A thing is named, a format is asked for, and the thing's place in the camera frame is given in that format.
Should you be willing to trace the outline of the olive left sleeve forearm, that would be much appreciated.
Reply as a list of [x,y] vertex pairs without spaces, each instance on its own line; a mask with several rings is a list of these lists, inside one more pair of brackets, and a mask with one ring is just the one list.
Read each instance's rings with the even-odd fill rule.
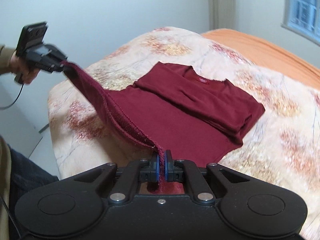
[[0,74],[7,74],[10,72],[10,60],[14,53],[15,49],[6,47],[5,45],[1,44],[1,56],[0,56]]

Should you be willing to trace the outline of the left hand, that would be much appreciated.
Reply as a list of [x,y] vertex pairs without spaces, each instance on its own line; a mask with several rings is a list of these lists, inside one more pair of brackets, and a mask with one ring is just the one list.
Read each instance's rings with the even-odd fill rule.
[[22,74],[22,81],[25,84],[32,83],[40,72],[39,69],[31,70],[23,58],[16,56],[16,52],[13,53],[9,61],[9,69],[13,74]]

